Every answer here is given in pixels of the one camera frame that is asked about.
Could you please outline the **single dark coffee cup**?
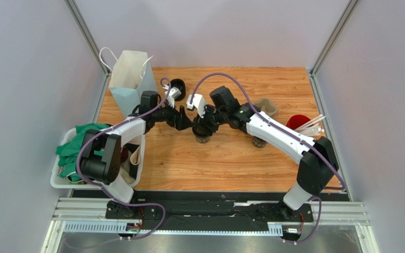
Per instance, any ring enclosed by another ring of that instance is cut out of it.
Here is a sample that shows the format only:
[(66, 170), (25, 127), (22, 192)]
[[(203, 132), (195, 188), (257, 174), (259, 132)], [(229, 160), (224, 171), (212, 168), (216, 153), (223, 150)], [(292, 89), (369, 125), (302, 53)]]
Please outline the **single dark coffee cup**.
[(199, 143), (207, 143), (210, 140), (210, 135), (201, 132), (194, 133), (196, 141)]

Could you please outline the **white paper bag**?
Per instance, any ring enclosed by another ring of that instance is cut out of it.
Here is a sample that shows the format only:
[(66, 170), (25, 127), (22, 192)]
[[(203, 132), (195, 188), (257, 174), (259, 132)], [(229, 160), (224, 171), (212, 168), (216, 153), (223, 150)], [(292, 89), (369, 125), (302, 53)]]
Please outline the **white paper bag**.
[(155, 91), (158, 88), (150, 64), (151, 56), (142, 51), (124, 50), (120, 56), (115, 56), (115, 64), (110, 67), (102, 59), (102, 51), (99, 51), (100, 62), (111, 72), (109, 91), (114, 98), (122, 115), (126, 118), (133, 109), (140, 104), (140, 98), (144, 91)]

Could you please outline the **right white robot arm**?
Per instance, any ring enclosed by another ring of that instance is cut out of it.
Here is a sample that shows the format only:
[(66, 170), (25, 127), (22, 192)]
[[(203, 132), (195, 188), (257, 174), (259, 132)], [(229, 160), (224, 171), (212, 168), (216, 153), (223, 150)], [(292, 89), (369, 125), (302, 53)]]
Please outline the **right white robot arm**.
[(225, 86), (213, 90), (210, 98), (213, 104), (207, 104), (200, 94), (190, 95), (186, 102), (189, 110), (198, 113), (192, 129), (197, 138), (209, 139), (220, 125), (228, 124), (259, 143), (271, 144), (298, 164), (296, 183), (283, 198), (287, 209), (299, 210), (304, 202), (319, 195), (338, 171), (338, 160), (328, 138), (305, 136), (249, 103), (240, 104)]

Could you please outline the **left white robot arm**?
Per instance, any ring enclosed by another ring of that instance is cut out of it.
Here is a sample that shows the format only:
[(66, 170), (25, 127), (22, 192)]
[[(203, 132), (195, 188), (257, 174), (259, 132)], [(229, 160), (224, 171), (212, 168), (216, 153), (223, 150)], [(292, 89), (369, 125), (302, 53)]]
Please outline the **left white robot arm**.
[(118, 203), (129, 204), (133, 197), (133, 183), (126, 183), (120, 175), (122, 148), (139, 139), (139, 155), (144, 154), (144, 136), (157, 122), (166, 122), (178, 131), (190, 128), (192, 121), (185, 109), (175, 107), (181, 91), (173, 87), (159, 101), (156, 91), (145, 91), (132, 113), (121, 123), (103, 130), (88, 130), (76, 160), (76, 172), (87, 183), (100, 187)]

